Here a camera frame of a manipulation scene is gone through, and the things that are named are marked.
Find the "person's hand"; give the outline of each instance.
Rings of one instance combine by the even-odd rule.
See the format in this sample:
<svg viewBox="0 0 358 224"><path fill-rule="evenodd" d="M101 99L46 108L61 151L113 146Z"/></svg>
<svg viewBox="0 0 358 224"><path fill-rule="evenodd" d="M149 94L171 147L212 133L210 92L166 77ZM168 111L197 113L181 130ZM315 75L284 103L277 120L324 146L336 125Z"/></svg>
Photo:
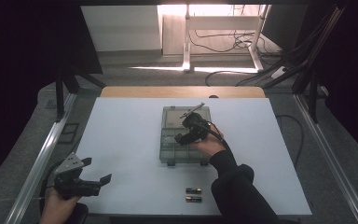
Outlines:
<svg viewBox="0 0 358 224"><path fill-rule="evenodd" d="M62 224L71 216L80 197L65 200L55 188L51 188L46 198L40 224Z"/></svg>
<svg viewBox="0 0 358 224"><path fill-rule="evenodd" d="M220 133L220 131L218 131L213 125L211 125L211 130L216 133ZM208 133L204 140L198 143L191 143L190 147L196 148L210 157L221 150L225 150L223 144L211 133Z"/></svg>

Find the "black sleeve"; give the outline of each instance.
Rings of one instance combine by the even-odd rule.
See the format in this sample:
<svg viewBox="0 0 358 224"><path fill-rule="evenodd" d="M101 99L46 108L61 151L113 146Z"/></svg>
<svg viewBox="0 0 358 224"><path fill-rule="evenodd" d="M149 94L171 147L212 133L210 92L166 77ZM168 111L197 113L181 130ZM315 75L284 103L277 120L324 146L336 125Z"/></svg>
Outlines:
<svg viewBox="0 0 358 224"><path fill-rule="evenodd" d="M228 223L280 223L267 201L252 184L255 173L250 166L237 166L227 150L214 154L210 163L219 176L212 184L212 194Z"/></svg>

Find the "aluminum profile rail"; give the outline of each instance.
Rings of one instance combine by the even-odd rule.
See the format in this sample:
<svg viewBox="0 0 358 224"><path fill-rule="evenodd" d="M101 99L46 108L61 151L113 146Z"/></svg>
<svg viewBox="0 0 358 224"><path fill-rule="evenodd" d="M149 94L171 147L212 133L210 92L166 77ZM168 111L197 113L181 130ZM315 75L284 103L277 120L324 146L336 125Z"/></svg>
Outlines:
<svg viewBox="0 0 358 224"><path fill-rule="evenodd" d="M48 159L51 156L55 145L58 142L58 138L62 132L63 126L65 125L68 116L72 110L72 105L76 95L70 93L65 100L64 114L60 122L55 122L46 138L45 143L40 149L39 155L37 156L34 166L28 174L24 185L21 188L19 195L17 196L16 202L14 202L10 213L7 216L5 223L20 223L27 207L31 201L34 191L39 183L43 172L48 164Z"/></svg>
<svg viewBox="0 0 358 224"><path fill-rule="evenodd" d="M320 150L322 151L322 154L324 155L324 159L326 160L330 171L336 179L339 188L341 189L358 222L358 194L356 189L345 175L345 172L339 164L333 149L330 147L326 138L324 137L324 133L322 132L321 128L318 124L313 122L312 118L308 114L308 106L304 100L304 97L297 94L294 94L294 97L308 126L310 127L310 131L312 132L313 137L315 138Z"/></svg>

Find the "table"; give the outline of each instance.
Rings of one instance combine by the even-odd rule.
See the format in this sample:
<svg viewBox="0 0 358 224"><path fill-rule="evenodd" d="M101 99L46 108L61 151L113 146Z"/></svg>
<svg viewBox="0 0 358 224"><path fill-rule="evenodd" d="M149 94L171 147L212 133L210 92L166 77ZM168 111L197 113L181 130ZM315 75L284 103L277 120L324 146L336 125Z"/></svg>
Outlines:
<svg viewBox="0 0 358 224"><path fill-rule="evenodd" d="M122 97L125 90L130 97ZM229 90L237 95L229 96ZM185 93L183 97L192 98L180 98L180 92ZM189 92L202 92L201 98L194 98L197 94ZM210 191L217 178L212 166L167 167L158 158L162 107L203 102L210 107L212 121L224 132L237 163L254 168L254 184L277 215L310 215L269 99L244 98L252 97L249 92L257 92L257 88L104 89L93 107L76 154L81 159L92 157L92 165L84 169L81 178L96 180L112 173L112 181L101 189L99 196L84 197L81 202L92 214L108 216L220 215ZM221 97L226 94L227 98L205 98L211 93ZM188 187L202 188L202 203L186 203L185 188Z"/></svg>

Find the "person's left hand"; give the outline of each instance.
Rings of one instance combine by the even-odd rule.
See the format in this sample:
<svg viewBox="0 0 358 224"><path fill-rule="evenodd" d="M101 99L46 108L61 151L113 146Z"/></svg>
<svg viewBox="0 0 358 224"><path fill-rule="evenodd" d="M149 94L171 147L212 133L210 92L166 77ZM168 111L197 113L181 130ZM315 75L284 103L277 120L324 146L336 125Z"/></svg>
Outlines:
<svg viewBox="0 0 358 224"><path fill-rule="evenodd" d="M40 224L62 224L71 216L80 197L65 200L55 188L51 188L46 198Z"/></svg>

